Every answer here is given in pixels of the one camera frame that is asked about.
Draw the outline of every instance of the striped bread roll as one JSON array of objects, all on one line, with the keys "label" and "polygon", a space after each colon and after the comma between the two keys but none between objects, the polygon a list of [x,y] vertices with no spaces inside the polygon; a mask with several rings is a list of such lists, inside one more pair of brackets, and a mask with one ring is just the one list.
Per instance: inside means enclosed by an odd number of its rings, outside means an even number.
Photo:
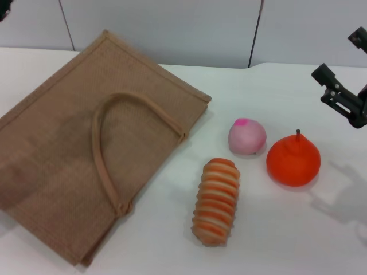
[{"label": "striped bread roll", "polygon": [[227,242],[235,217],[240,172],[226,159],[204,166],[193,218],[193,234],[208,246]]}]

